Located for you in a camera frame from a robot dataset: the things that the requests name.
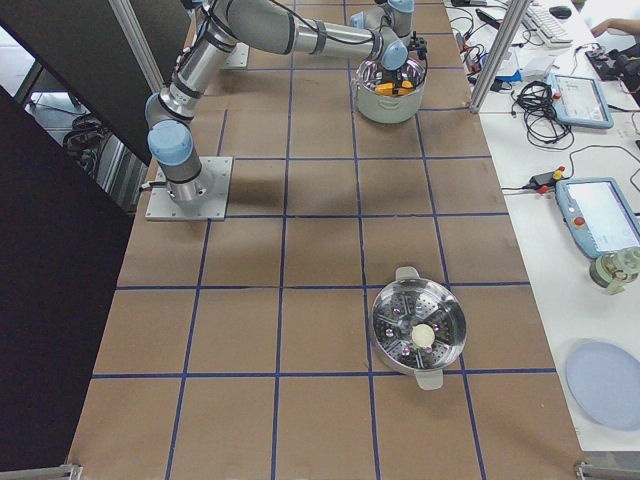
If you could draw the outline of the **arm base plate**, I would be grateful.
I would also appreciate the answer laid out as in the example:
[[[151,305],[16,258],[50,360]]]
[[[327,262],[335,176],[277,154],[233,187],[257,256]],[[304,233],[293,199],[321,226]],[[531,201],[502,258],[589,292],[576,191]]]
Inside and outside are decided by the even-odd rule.
[[[224,70],[245,70],[248,66],[250,47],[244,43],[235,45],[232,52],[226,57],[222,66]]]
[[[233,169],[232,157],[203,156],[197,178],[187,183],[166,179],[157,169],[145,218],[149,221],[224,221]]]

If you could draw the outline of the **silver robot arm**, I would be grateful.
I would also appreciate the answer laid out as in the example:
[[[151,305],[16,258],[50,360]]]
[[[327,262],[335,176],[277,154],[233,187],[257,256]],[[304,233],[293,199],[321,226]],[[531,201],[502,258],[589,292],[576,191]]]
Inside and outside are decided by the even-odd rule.
[[[349,24],[357,28],[381,30],[389,27],[404,43],[409,52],[414,52],[420,60],[427,60],[427,43],[413,30],[414,0],[376,1],[376,6],[350,18]]]
[[[214,184],[194,146],[190,123],[213,75],[238,44],[277,55],[375,61],[395,71],[408,59],[415,4],[379,1],[347,25],[306,19],[278,1],[205,1],[201,10],[193,45],[170,83],[145,106],[148,147],[165,176],[169,198],[182,204],[205,198]]]

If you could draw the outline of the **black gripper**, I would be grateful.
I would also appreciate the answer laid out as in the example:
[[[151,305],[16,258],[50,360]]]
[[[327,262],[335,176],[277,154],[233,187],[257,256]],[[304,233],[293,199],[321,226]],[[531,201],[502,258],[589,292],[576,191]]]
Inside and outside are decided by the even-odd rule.
[[[413,31],[409,37],[407,50],[410,54],[415,54],[419,60],[428,59],[428,48],[426,40]]]
[[[403,80],[403,77],[402,77],[402,72],[401,72],[400,69],[397,69],[397,70],[383,70],[380,83],[400,82],[401,80]]]

